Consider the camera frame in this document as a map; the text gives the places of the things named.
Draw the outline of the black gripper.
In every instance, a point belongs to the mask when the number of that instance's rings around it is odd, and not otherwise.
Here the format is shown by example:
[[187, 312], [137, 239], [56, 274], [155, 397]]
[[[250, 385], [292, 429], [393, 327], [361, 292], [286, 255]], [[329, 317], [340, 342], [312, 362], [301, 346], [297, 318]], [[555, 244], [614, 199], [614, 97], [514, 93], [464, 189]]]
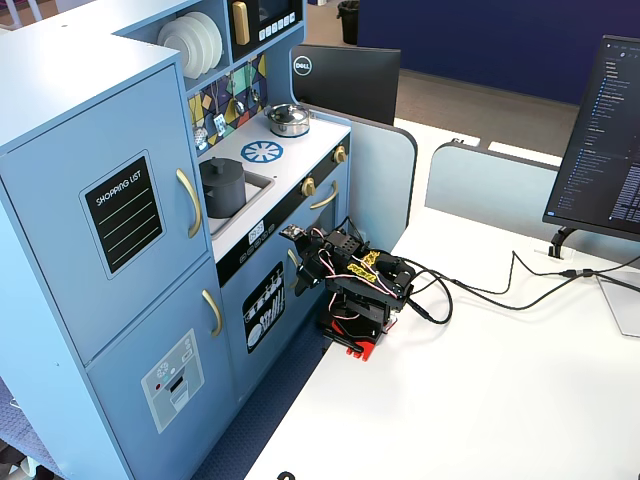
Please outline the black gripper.
[[294, 293], [297, 297], [309, 288], [315, 288], [326, 277], [326, 267], [320, 258], [325, 240], [319, 236], [303, 235], [297, 240], [297, 251], [301, 265], [296, 270]]

